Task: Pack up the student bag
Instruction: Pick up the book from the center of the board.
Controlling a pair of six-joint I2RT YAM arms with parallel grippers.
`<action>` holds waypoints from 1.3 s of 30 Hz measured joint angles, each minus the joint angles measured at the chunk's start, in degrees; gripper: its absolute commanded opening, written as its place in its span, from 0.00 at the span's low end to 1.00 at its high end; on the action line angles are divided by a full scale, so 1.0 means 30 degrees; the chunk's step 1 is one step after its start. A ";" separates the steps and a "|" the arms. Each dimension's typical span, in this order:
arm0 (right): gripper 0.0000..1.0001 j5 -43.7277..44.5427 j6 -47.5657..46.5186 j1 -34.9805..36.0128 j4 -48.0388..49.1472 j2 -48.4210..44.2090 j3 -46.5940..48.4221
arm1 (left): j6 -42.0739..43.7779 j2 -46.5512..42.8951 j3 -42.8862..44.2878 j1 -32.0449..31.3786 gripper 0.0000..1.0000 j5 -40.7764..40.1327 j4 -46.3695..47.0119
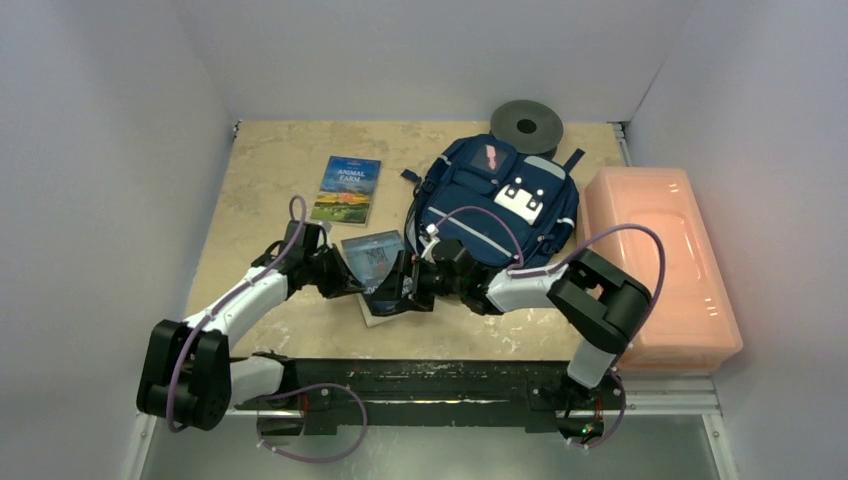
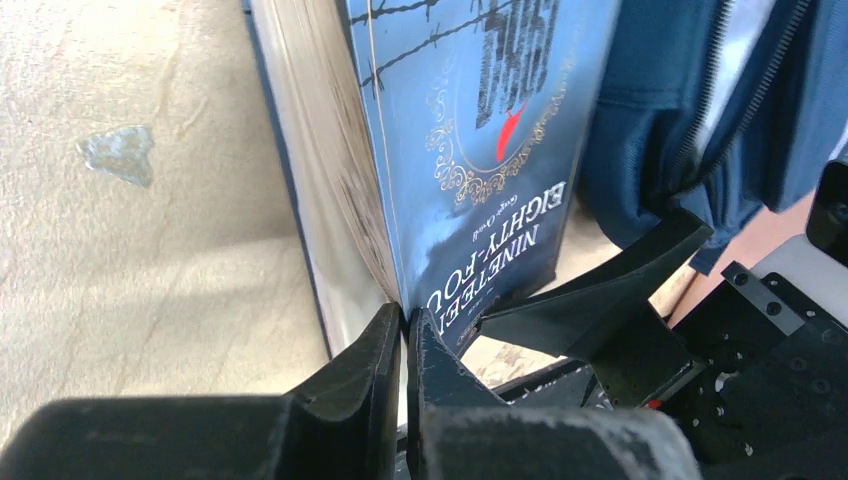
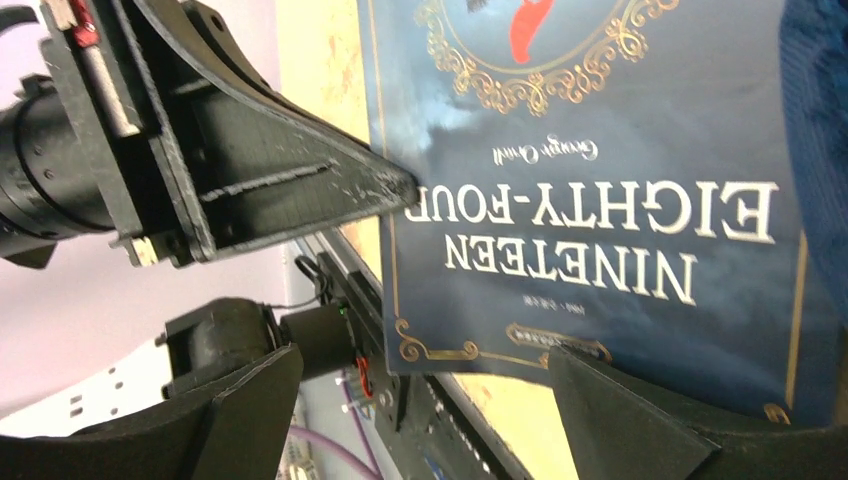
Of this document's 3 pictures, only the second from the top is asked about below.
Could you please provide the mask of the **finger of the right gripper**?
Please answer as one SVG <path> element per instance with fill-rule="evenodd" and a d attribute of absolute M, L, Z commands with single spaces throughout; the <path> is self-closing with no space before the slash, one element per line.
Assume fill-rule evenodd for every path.
<path fill-rule="evenodd" d="M 542 294 L 493 307 L 482 334 L 550 356 L 588 361 L 713 234 L 674 210 L 612 259 Z"/>

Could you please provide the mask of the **blue cover book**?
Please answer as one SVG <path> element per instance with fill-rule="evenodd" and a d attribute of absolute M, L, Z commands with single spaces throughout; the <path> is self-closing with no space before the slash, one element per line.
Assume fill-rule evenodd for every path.
<path fill-rule="evenodd" d="M 617 1 L 247 1 L 331 356 L 378 308 L 464 352 L 555 279 Z"/>

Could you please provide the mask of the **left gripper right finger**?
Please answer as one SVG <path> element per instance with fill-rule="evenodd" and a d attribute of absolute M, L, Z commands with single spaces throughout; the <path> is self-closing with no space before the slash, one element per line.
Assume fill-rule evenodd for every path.
<path fill-rule="evenodd" d="M 409 316 L 406 463 L 414 479 L 698 479 L 689 442 L 647 409 L 517 407 Z"/>

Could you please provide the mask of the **navy blue student backpack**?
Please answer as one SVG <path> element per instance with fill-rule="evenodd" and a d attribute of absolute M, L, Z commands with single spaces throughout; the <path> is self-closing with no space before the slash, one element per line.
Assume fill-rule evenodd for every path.
<path fill-rule="evenodd" d="M 845 2 L 625 1 L 580 185 L 621 248 L 675 209 L 699 217 L 706 274 L 846 148 Z"/>

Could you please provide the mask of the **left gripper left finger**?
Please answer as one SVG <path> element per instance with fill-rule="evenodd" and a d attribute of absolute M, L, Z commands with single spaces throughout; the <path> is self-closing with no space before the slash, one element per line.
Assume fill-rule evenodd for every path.
<path fill-rule="evenodd" d="M 382 306 L 359 338 L 287 393 L 75 398 L 29 417 L 5 479 L 390 479 L 400 322 Z"/>

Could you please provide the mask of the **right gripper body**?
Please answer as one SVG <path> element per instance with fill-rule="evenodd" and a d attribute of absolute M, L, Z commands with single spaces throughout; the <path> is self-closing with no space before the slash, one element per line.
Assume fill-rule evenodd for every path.
<path fill-rule="evenodd" d="M 649 303 L 588 361 L 616 408 L 671 417 L 709 479 L 847 475 L 847 166 L 829 163 L 799 247 L 728 264 L 682 321 Z"/>

